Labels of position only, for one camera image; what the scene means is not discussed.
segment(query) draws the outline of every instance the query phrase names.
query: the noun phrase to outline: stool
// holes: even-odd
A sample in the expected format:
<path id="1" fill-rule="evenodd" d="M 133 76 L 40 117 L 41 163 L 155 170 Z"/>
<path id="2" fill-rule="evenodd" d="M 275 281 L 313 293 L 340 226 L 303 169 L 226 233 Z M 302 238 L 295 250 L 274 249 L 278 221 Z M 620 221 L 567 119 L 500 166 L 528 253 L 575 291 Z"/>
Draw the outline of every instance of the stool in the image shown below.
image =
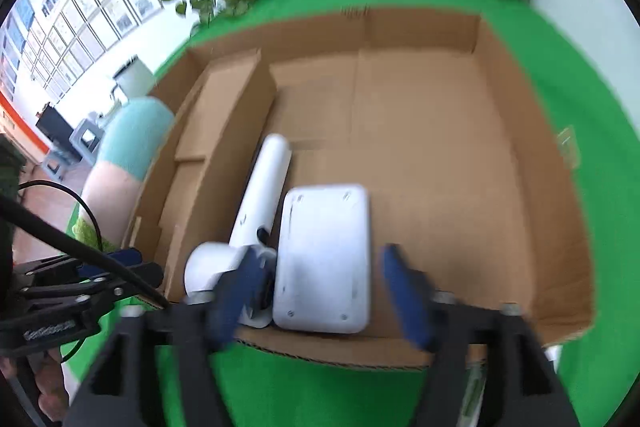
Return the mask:
<path id="1" fill-rule="evenodd" d="M 63 156 L 60 151 L 50 149 L 40 167 L 47 173 L 47 176 L 52 181 L 60 183 L 65 176 L 66 171 L 71 166 L 71 163 Z"/>
<path id="2" fill-rule="evenodd" d="M 85 134 L 91 134 L 93 138 L 89 140 L 84 138 Z M 69 136 L 69 142 L 87 160 L 91 165 L 95 165 L 98 158 L 98 148 L 100 140 L 104 136 L 104 129 L 97 126 L 95 122 L 84 118 Z"/>

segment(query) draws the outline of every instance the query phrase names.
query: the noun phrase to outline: green backdrop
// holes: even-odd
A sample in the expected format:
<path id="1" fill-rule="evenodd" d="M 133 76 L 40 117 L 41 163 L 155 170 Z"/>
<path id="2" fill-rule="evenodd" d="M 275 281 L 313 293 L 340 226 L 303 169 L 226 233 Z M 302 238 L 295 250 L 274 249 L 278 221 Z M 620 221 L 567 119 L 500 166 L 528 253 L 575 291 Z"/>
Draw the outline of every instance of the green backdrop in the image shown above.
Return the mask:
<path id="1" fill-rule="evenodd" d="M 598 74 L 549 22 L 514 0 L 258 0 L 242 18 L 215 22 L 191 42 L 273 20 L 385 4 L 482 13 L 529 73 L 554 128 L 574 126 L 582 157 L 574 181 L 591 235 L 597 316 L 587 334 L 564 347 L 559 374 L 582 427 L 602 426 L 640 369 L 640 142 Z M 103 317 L 105 331 L 114 320 L 114 314 Z M 71 360 L 78 376 L 104 335 L 87 340 Z M 159 349 L 158 357 L 170 425 L 183 425 L 170 348 Z M 240 427 L 401 426 L 423 378 L 323 366 L 240 345 L 216 356 L 216 372 Z"/>

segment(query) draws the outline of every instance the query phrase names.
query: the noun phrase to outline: cardboard flap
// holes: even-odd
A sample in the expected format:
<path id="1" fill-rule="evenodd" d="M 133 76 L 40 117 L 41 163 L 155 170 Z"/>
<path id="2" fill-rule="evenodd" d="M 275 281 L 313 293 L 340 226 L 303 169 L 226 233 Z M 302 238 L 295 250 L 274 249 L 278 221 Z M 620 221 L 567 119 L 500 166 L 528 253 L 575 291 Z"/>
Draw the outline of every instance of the cardboard flap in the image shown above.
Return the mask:
<path id="1" fill-rule="evenodd" d="M 479 17 L 453 10 L 385 7 L 367 11 L 371 48 L 445 48 L 470 53 Z"/>
<path id="2" fill-rule="evenodd" d="M 260 49 L 269 64 L 301 57 L 357 51 L 364 42 L 363 18 L 340 13 L 269 23 L 219 37 L 212 58 Z"/>
<path id="3" fill-rule="evenodd" d="M 566 324 L 578 316 L 586 328 L 593 318 L 593 269 L 571 172 L 527 77 L 486 22 L 479 27 L 475 56 L 518 161 L 535 251 L 532 317 Z"/>
<path id="4" fill-rule="evenodd" d="M 208 79 L 175 150 L 177 162 L 205 160 L 211 155 L 259 61 L 260 53 L 254 50 L 234 60 L 217 61 L 207 70 Z"/>

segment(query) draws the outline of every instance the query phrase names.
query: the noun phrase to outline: white cylindrical object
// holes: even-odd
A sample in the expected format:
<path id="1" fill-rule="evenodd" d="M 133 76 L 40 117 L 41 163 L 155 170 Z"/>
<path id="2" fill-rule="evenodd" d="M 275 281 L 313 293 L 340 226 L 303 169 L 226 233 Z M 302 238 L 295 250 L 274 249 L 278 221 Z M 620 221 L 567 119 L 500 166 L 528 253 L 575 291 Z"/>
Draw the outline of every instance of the white cylindrical object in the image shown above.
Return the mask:
<path id="1" fill-rule="evenodd" d="M 184 267 L 187 295 L 210 291 L 224 272 L 238 267 L 242 251 L 242 248 L 230 247 L 226 243 L 202 243 L 196 247 Z"/>
<path id="2" fill-rule="evenodd" d="M 264 228 L 271 233 L 290 160 L 291 149 L 284 136 L 270 134 L 264 139 L 231 231 L 229 245 L 258 245 L 258 229 Z"/>
<path id="3" fill-rule="evenodd" d="M 275 259 L 275 250 L 260 247 L 260 255 L 268 259 Z M 202 243 L 191 252 L 184 267 L 184 289 L 192 297 L 197 292 L 211 291 L 218 283 L 224 272 L 238 268 L 245 248 L 230 247 L 226 243 Z M 238 317 L 238 322 L 252 328 L 265 328 L 271 323 L 273 309 L 269 306 L 265 310 L 255 310 L 254 316 L 249 318 L 246 308 Z"/>

